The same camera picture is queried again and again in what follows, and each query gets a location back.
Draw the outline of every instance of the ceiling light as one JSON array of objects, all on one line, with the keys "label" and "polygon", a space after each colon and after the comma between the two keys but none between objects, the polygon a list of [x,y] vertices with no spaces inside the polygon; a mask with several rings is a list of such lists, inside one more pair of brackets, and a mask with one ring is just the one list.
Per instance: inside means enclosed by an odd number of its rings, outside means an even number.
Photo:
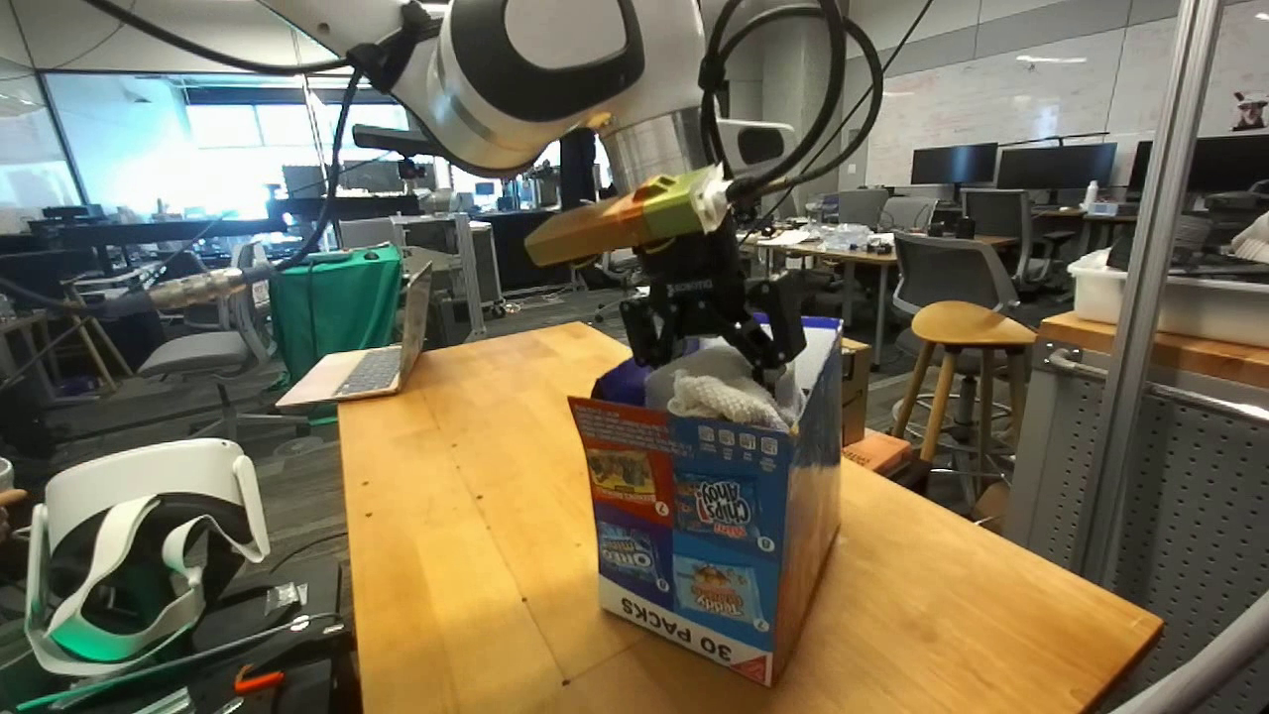
[{"label": "ceiling light", "polygon": [[1020,62],[1088,62],[1088,56],[1014,56]]}]

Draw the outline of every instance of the cardboard box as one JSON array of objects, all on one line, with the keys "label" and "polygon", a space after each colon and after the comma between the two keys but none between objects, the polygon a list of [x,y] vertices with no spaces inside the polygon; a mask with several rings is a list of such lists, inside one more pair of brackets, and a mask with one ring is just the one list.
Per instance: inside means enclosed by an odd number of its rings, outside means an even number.
[{"label": "cardboard box", "polygon": [[805,332],[794,434],[571,402],[601,611],[761,686],[786,672],[838,540],[839,329]]},{"label": "cardboard box", "polygon": [[858,444],[869,434],[869,343],[839,336],[839,444]]}]

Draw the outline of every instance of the laptop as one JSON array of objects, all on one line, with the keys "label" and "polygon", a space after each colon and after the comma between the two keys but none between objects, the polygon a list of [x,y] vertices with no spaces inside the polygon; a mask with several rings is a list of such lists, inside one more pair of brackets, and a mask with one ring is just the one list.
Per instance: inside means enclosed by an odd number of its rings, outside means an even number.
[{"label": "laptop", "polygon": [[288,391],[280,391],[276,407],[395,391],[411,366],[424,357],[428,302],[432,267],[411,274],[403,284],[400,346],[326,352]]}]

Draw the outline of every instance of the stool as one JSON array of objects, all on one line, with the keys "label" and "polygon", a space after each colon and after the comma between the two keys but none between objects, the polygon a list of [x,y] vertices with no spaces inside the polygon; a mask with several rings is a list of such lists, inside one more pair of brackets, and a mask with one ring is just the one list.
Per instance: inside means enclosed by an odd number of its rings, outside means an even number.
[{"label": "stool", "polygon": [[920,438],[920,460],[932,463],[940,452],[940,434],[946,419],[946,402],[953,402],[953,378],[955,378],[955,357],[977,349],[981,352],[981,419],[977,419],[977,447],[986,455],[991,444],[991,366],[994,352],[1006,352],[1006,380],[1012,380],[1012,447],[1020,444],[1020,419],[1028,403],[1028,352],[1036,346],[1036,332],[994,311],[971,307],[971,302],[932,302],[910,317],[910,336],[920,343],[920,357],[910,369],[910,384],[904,391],[900,418],[895,418],[895,438],[904,438],[920,380],[945,349],[932,407],[925,419]]}]

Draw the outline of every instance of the colorful printed box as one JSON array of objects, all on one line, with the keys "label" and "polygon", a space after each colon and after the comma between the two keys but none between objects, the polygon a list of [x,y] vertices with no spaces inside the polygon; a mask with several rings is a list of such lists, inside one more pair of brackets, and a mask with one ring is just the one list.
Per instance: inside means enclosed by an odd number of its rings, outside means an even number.
[{"label": "colorful printed box", "polygon": [[805,336],[788,434],[571,402],[601,611],[761,686],[788,661],[838,540],[838,321],[810,321]]}]

